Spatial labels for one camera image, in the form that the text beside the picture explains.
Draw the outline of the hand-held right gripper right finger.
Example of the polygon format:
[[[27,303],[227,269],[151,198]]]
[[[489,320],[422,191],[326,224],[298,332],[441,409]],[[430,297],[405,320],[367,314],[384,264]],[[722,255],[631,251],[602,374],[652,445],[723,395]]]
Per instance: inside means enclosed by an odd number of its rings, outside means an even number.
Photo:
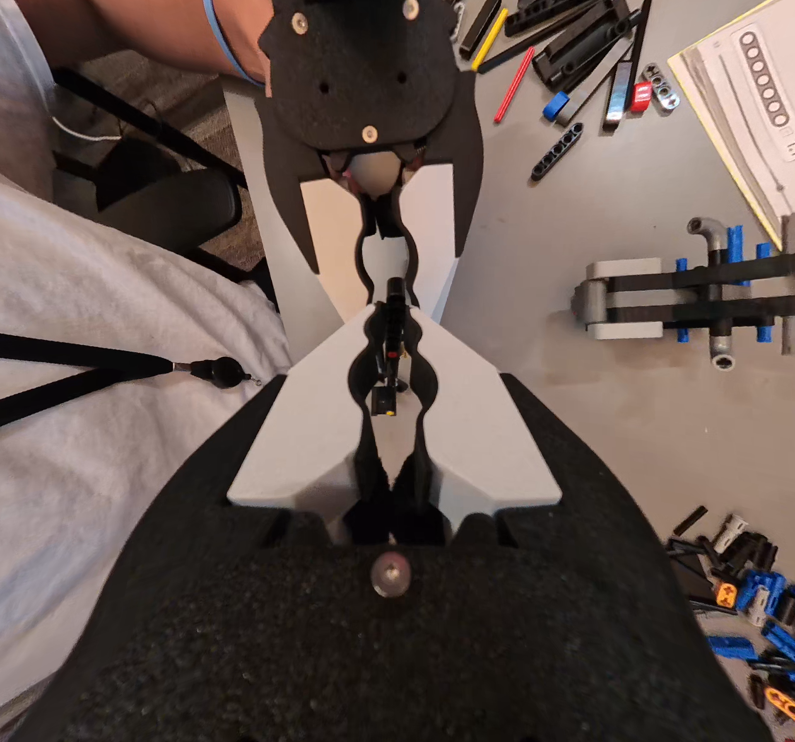
[[[421,310],[412,319],[437,384],[422,422],[430,496],[451,533],[473,514],[558,504],[562,490],[498,369]]]

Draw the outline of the black office chair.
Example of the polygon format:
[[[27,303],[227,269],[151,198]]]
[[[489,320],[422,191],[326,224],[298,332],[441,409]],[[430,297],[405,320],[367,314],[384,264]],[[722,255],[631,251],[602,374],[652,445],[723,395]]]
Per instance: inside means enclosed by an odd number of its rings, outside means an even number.
[[[202,248],[240,223],[240,190],[247,189],[243,172],[71,68],[57,68],[54,79],[57,87],[145,135],[123,135],[95,166],[53,152],[60,173],[93,186],[99,222],[235,284],[252,280],[277,306],[266,259],[245,271]]]

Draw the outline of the lego instruction booklet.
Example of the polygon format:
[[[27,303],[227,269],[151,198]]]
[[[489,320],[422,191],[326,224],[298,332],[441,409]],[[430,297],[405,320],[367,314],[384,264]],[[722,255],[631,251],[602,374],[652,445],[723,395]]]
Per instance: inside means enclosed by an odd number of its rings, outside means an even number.
[[[794,0],[766,0],[668,59],[760,228],[793,235]]]

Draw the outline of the small black lego assembly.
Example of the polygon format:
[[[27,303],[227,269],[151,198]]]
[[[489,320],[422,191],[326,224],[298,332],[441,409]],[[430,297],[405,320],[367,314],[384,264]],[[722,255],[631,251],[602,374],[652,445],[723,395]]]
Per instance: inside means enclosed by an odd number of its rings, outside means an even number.
[[[394,417],[397,413],[398,395],[409,389],[409,383],[399,376],[405,349],[403,334],[407,308],[404,279],[390,278],[386,283],[385,303],[381,313],[383,334],[375,351],[378,378],[371,391],[372,417]]]

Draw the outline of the black five hole lego beam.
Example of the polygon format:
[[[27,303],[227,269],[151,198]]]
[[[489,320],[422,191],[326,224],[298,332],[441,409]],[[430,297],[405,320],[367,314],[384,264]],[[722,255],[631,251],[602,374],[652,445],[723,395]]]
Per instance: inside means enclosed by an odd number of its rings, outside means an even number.
[[[561,159],[571,151],[572,147],[581,140],[583,123],[577,122],[567,129],[560,139],[550,148],[545,155],[533,166],[529,184],[537,184]]]

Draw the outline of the yellow lego axle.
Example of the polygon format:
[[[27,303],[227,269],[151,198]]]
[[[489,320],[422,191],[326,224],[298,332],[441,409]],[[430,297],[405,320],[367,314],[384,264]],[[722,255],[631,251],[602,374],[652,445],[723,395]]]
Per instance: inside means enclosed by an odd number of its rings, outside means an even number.
[[[479,71],[482,64],[485,62],[490,51],[492,50],[492,47],[494,46],[495,41],[497,41],[509,14],[510,11],[507,8],[503,8],[498,14],[498,16],[494,19],[491,29],[486,34],[484,40],[482,41],[479,51],[477,52],[475,58],[472,60],[471,70],[473,72]]]

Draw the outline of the red lego axle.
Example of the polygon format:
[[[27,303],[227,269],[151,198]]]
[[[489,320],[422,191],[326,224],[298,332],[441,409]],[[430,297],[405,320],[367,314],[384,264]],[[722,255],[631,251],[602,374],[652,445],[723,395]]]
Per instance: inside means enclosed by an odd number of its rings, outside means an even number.
[[[511,107],[513,99],[516,93],[518,92],[518,89],[521,87],[523,79],[525,78],[525,75],[531,66],[534,56],[535,56],[535,47],[530,46],[527,49],[526,53],[523,55],[522,62],[520,63],[511,81],[510,86],[507,88],[504,98],[498,110],[494,114],[493,123],[495,125],[501,124],[502,121],[504,120],[507,112]]]

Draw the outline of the pile of mixed lego pieces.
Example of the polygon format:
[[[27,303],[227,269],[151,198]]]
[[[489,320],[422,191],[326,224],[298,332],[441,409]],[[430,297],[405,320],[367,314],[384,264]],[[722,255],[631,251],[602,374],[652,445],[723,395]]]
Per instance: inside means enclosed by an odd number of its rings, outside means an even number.
[[[736,513],[695,506],[665,540],[711,653],[773,740],[794,739],[794,584],[778,546]]]

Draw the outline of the pile of black lego beams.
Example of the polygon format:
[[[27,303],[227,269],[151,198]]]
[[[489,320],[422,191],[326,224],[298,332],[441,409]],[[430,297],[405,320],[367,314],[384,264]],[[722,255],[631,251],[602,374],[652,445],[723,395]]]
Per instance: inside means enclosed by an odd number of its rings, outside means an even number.
[[[632,33],[641,10],[631,10],[627,0],[532,0],[510,12],[500,35],[477,72],[473,58],[462,51],[470,71],[484,75],[535,47],[531,69],[553,96],[571,95],[585,80],[598,87],[598,65],[610,74],[632,45]]]

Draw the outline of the grey black lego assembly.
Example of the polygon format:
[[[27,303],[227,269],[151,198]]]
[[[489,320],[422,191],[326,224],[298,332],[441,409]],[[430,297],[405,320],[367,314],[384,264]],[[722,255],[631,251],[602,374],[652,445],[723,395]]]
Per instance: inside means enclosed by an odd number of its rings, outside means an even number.
[[[735,367],[733,335],[754,329],[757,343],[772,343],[780,329],[781,354],[793,356],[793,215],[782,220],[783,250],[760,243],[752,260],[743,258],[742,226],[693,217],[687,232],[702,239],[703,266],[678,259],[663,270],[661,259],[597,261],[574,289],[571,312],[591,339],[660,339],[674,331],[679,343],[690,332],[708,333],[713,368]]]

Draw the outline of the blue wristband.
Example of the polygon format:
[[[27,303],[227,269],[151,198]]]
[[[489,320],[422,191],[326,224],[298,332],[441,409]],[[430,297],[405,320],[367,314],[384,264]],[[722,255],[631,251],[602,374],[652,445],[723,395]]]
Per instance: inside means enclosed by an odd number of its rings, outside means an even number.
[[[226,36],[224,34],[223,28],[219,22],[213,0],[202,0],[205,17],[207,22],[210,26],[212,31],[213,37],[215,42],[220,47],[221,51],[224,53],[226,60],[231,65],[234,73],[242,80],[245,80],[249,84],[259,88],[265,89],[265,84],[263,82],[255,80],[239,63],[237,60],[236,55],[234,54],[233,50],[228,43]]]

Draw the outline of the grey short lego beam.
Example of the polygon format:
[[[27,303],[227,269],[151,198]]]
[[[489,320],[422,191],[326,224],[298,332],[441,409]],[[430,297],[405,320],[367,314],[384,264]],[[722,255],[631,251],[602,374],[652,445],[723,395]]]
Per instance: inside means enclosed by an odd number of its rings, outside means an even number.
[[[680,96],[656,63],[648,63],[642,77],[650,83],[653,98],[662,112],[669,114],[680,105]]]

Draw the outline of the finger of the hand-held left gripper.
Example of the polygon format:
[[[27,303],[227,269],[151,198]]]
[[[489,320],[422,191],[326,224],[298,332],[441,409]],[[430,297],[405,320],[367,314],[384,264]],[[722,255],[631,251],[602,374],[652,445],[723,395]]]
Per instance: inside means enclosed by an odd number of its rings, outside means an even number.
[[[414,295],[423,313],[441,323],[459,261],[452,165],[421,167],[403,187],[400,211],[416,249]]]
[[[357,197],[332,180],[301,184],[318,278],[343,323],[371,302],[373,283],[363,261],[364,219]]]

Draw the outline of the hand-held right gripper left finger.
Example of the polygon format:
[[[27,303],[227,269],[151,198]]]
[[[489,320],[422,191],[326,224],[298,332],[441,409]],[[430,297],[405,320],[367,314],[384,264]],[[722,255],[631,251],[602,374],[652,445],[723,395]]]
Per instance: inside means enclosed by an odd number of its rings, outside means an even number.
[[[375,310],[366,306],[289,370],[226,494],[232,504],[312,513],[333,541],[350,540],[343,516],[359,499],[363,413],[348,374]]]

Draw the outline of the person's left hand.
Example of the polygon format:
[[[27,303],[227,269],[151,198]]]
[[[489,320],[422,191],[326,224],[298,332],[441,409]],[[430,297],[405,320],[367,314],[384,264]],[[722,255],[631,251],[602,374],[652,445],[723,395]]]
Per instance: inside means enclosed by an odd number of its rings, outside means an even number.
[[[214,11],[226,43],[238,65],[272,95],[270,60],[259,45],[273,19],[273,0],[213,0]]]

